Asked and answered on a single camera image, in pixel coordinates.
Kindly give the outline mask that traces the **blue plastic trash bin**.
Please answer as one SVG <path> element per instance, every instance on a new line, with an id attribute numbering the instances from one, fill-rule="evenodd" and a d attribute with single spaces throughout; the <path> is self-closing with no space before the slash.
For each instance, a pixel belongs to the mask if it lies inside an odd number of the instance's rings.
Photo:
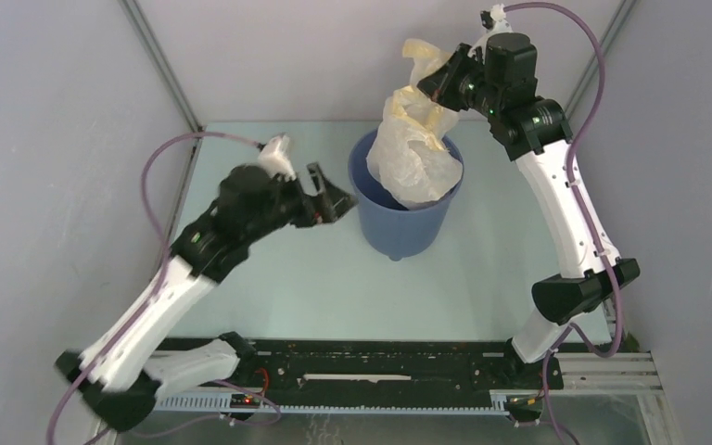
<path id="1" fill-rule="evenodd" d="M 428 207 L 404 208 L 368 171 L 367 155 L 376 136 L 377 130 L 372 130 L 356 143 L 350 152 L 348 173 L 358 199 L 357 211 L 364 238 L 376 251 L 400 261 L 432 245 L 462 184 L 457 183 Z"/>

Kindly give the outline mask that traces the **translucent cream plastic trash bag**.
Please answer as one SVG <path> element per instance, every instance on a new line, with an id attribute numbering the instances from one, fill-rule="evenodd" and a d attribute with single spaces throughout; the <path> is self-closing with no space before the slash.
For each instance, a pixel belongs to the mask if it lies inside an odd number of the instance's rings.
<path id="1" fill-rule="evenodd" d="M 408 39 L 402 56 L 413 61 L 409 84 L 387 98 L 366 161 L 373 178 L 397 202 L 418 210 L 443 199 L 463 177 L 463 163 L 443 143 L 459 115 L 432 102 L 417 87 L 451 55 L 426 41 Z"/>

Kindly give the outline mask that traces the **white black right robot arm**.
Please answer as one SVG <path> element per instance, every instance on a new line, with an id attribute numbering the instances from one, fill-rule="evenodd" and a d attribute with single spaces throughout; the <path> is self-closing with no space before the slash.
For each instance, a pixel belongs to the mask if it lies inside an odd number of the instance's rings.
<path id="1" fill-rule="evenodd" d="M 489 130 L 522 173 L 540 204 L 560 272 L 531 288 L 534 311 L 511 338 L 502 375 L 524 388 L 540 361 L 581 315 L 597 309 L 640 275 L 604 232 L 570 158 L 572 131 L 561 106 L 537 94 L 537 49 L 522 33 L 501 32 L 482 46 L 459 44 L 417 84 L 434 103 L 485 116 Z"/>

